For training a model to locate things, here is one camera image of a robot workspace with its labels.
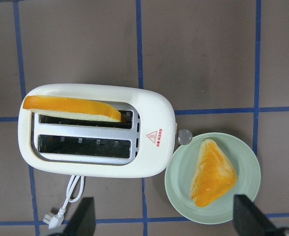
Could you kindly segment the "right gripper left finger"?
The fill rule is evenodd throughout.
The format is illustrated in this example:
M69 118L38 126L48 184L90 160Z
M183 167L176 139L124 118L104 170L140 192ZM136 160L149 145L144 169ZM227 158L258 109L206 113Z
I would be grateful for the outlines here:
M96 228L95 205L93 197L81 199L62 236L93 236Z

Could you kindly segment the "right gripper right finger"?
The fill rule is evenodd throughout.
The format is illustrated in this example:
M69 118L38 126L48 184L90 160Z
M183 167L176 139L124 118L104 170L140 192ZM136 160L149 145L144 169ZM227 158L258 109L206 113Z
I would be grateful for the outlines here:
M289 227L276 227L244 194L233 197L233 226L239 236L289 236Z

